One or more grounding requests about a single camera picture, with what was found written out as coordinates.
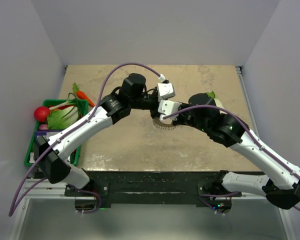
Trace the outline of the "metal disc with keyrings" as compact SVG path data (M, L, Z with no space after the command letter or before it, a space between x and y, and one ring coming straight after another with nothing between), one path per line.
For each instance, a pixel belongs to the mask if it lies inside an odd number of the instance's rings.
M160 119L157 117L152 119L152 123L157 129L168 130L168 131L181 127L181 125L173 125L172 123L164 123L164 122L160 121Z

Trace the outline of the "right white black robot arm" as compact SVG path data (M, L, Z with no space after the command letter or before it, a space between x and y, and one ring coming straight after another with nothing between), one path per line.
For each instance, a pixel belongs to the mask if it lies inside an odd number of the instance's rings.
M174 125L185 125L204 132L212 141L242 155L261 175L221 171L211 190L220 197L244 192L265 197L284 210L300 202L300 167L284 159L237 115L225 109L209 93L193 95L171 112Z

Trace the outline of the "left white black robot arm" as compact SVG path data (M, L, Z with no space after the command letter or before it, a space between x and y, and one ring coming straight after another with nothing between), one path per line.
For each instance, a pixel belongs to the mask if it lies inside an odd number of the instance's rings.
M82 196L89 196L94 184L83 169L66 162L70 154L98 132L129 116L132 109L149 110L154 117L158 107L158 90L148 93L146 78L131 73L122 86L104 96L99 106L70 127L50 138L37 137L33 146L35 162L51 184L65 182L75 186Z

